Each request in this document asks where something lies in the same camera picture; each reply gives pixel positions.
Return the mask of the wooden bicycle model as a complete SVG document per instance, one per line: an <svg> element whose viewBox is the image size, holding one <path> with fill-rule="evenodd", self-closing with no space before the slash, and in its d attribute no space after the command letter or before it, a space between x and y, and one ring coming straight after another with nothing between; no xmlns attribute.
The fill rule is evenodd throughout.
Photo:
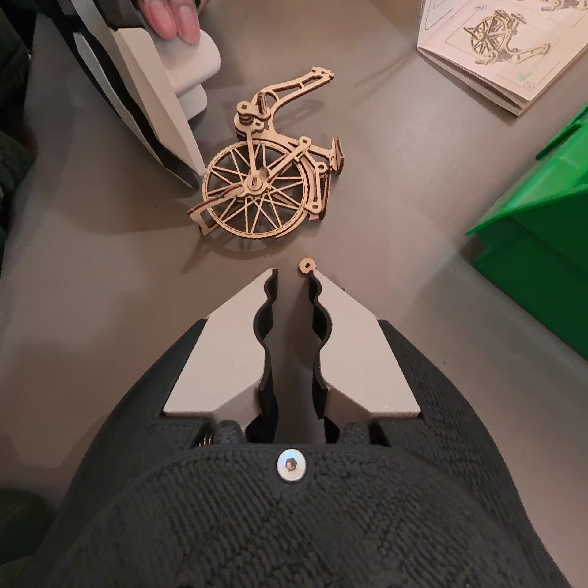
<svg viewBox="0 0 588 588"><path fill-rule="evenodd" d="M345 157L336 136L329 149L307 136L293 138L275 129L278 110L328 84L334 73L313 67L303 76L262 88L236 107L239 142L210 161L202 183L202 203L189 217L203 236L217 228L239 238L281 238L305 218L322 220L332 175Z"/></svg>

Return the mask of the grey desk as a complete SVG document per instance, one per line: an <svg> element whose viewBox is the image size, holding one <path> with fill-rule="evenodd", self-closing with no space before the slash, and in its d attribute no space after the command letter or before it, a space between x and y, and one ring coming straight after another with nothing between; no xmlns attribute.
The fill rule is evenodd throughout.
<svg viewBox="0 0 588 588"><path fill-rule="evenodd" d="M318 65L334 80L276 128L346 157L323 222L279 240L202 238L162 169L39 17L25 104L37 159L1 274L1 485L58 506L105 418L195 321L268 268L278 444L324 442L306 256L390 321L473 406L569 582L587 587L587 362L470 264L466 232L587 102L582 56L521 117L416 51L420 1L212 1L222 56L193 125L205 162L240 100Z"/></svg>

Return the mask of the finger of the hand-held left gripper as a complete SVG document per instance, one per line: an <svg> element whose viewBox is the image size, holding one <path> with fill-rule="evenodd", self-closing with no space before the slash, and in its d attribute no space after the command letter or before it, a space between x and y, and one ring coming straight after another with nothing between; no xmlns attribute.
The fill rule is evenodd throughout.
<svg viewBox="0 0 588 588"><path fill-rule="evenodd" d="M150 34L142 28L120 28L112 36L158 141L202 176L202 156Z"/></svg>
<svg viewBox="0 0 588 588"><path fill-rule="evenodd" d="M165 169L191 188L199 187L195 171L162 145L151 124L128 92L112 59L88 31L73 33L77 53L113 110Z"/></svg>

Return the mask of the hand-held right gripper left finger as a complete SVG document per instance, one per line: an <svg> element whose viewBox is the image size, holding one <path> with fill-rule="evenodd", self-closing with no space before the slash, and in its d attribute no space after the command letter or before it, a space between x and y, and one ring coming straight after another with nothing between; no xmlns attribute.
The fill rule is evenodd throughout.
<svg viewBox="0 0 588 588"><path fill-rule="evenodd" d="M275 408L264 338L272 328L277 270L268 269L207 318L164 405L172 417L252 422Z"/></svg>

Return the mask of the green plastic bin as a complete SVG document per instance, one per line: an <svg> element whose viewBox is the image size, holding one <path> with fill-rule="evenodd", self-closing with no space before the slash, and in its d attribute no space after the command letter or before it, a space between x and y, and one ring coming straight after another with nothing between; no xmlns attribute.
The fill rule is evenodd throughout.
<svg viewBox="0 0 588 588"><path fill-rule="evenodd" d="M587 105L467 235L474 267L587 358Z"/></svg>

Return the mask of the white instruction booklet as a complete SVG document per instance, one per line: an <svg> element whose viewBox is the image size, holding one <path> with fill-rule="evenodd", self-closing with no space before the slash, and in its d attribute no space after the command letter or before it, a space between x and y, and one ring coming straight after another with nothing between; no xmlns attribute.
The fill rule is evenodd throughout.
<svg viewBox="0 0 588 588"><path fill-rule="evenodd" d="M423 1L417 49L518 116L587 50L587 1Z"/></svg>

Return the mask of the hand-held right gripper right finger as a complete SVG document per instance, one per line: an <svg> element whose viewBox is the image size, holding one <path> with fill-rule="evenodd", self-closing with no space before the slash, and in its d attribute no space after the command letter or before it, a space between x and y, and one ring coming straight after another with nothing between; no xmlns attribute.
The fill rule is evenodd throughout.
<svg viewBox="0 0 588 588"><path fill-rule="evenodd" d="M312 382L318 419L416 418L419 405L376 315L320 272L308 279L321 342Z"/></svg>

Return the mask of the person's left hand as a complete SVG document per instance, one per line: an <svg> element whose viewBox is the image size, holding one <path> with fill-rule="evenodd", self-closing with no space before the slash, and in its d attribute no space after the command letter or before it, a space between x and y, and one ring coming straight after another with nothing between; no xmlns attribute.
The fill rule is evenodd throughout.
<svg viewBox="0 0 588 588"><path fill-rule="evenodd" d="M138 1L145 22L163 40L181 39L197 45L201 37L199 11L206 1Z"/></svg>

